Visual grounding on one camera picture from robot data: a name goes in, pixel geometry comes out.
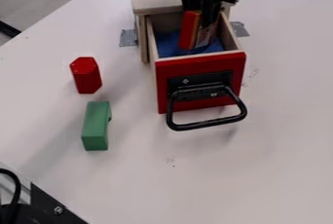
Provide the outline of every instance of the white table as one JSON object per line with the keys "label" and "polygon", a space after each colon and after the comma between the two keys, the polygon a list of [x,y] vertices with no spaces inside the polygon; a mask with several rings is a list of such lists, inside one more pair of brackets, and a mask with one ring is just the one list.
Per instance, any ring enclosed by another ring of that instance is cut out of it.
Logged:
{"label": "white table", "polygon": [[[118,48],[130,0],[68,3],[0,49],[1,161],[94,224],[331,223],[333,0],[240,0],[231,19],[251,34],[240,39],[248,117],[174,132],[137,48]],[[98,93],[76,93],[77,56],[98,61]],[[95,99],[112,105],[110,150],[88,153],[80,133]]]}

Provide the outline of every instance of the handle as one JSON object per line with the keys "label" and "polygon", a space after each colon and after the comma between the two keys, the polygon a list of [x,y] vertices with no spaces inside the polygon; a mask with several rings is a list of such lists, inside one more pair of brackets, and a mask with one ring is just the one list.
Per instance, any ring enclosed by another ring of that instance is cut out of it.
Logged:
{"label": "handle", "polygon": [[188,91],[186,91],[186,92],[185,91],[176,91],[171,95],[169,102],[168,102],[167,111],[166,111],[167,125],[174,131],[189,131],[189,130],[231,124],[231,123],[243,120],[247,115],[247,108],[246,108],[245,104],[241,101],[241,99],[234,93],[234,91],[229,86],[221,85],[221,86],[219,86],[219,89],[223,93],[225,93],[226,95],[229,95],[233,99],[233,101],[236,103],[236,106],[240,109],[239,115],[226,117],[226,118],[205,120],[205,121],[200,121],[200,122],[195,122],[195,123],[190,123],[190,124],[177,125],[173,122],[174,102],[177,101],[177,99],[180,96],[182,96],[183,93],[187,93]]}

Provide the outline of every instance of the wooden block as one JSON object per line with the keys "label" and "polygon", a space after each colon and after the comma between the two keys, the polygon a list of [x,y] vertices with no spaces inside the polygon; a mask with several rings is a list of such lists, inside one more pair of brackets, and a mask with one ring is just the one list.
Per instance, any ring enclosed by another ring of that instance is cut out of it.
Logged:
{"label": "wooden block", "polygon": [[82,141],[86,150],[107,150],[107,126],[111,121],[108,101],[89,102],[87,104]]}
{"label": "wooden block", "polygon": [[69,67],[78,93],[95,93],[102,86],[98,64],[93,57],[78,57]]}

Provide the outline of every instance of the wooden drawer box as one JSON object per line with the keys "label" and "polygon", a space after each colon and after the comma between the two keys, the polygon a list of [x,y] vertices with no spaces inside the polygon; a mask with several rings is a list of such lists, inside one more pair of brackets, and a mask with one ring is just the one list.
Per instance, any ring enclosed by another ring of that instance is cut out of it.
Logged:
{"label": "wooden drawer box", "polygon": [[[239,95],[246,55],[224,13],[221,12],[220,15],[218,38],[223,43],[225,51],[160,58],[155,34],[179,29],[180,22],[181,13],[147,17],[148,51],[156,80],[159,113],[167,112],[167,102],[172,93],[172,79],[178,79],[175,83],[183,82],[184,86],[197,84],[200,77],[203,79],[203,84],[209,82],[207,81],[209,78],[214,81],[228,80],[226,83],[230,83],[234,93]],[[192,110],[235,103],[229,96],[219,96],[216,93],[212,93],[210,98],[189,99],[176,101],[173,110]]]}

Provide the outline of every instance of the red hexagonal block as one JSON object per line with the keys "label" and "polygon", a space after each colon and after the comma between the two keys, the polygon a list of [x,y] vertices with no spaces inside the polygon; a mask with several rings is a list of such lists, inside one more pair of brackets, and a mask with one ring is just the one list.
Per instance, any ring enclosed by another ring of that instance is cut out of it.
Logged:
{"label": "red hexagonal block", "polygon": [[69,66],[79,93],[95,93],[101,87],[98,64],[92,56],[80,56]]}

